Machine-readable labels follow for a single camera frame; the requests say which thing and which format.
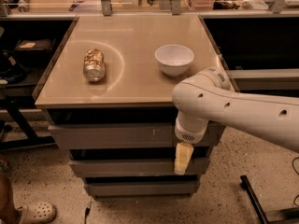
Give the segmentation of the yellow foam-padded gripper finger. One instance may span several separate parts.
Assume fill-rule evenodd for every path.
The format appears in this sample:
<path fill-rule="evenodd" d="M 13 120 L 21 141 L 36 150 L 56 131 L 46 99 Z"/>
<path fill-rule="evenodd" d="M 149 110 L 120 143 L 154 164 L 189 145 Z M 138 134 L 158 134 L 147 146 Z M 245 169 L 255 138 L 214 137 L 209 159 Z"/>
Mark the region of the yellow foam-padded gripper finger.
<path fill-rule="evenodd" d="M 187 143 L 178 143 L 176 146 L 176 157 L 174 172 L 177 175 L 184 175 L 193 154 L 193 146 Z"/>

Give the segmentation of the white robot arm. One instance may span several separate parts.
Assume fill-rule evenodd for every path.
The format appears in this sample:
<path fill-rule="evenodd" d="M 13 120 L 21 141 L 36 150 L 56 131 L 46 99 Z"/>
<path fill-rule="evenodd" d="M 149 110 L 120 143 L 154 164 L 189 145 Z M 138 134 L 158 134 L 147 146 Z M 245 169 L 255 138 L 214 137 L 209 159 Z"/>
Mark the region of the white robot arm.
<path fill-rule="evenodd" d="M 296 98 L 248 94 L 230 90 L 230 81 L 219 67 L 188 77 L 173 89 L 178 109 L 174 172 L 183 175 L 210 121 L 230 126 L 265 141 L 299 151 L 299 101 Z"/>

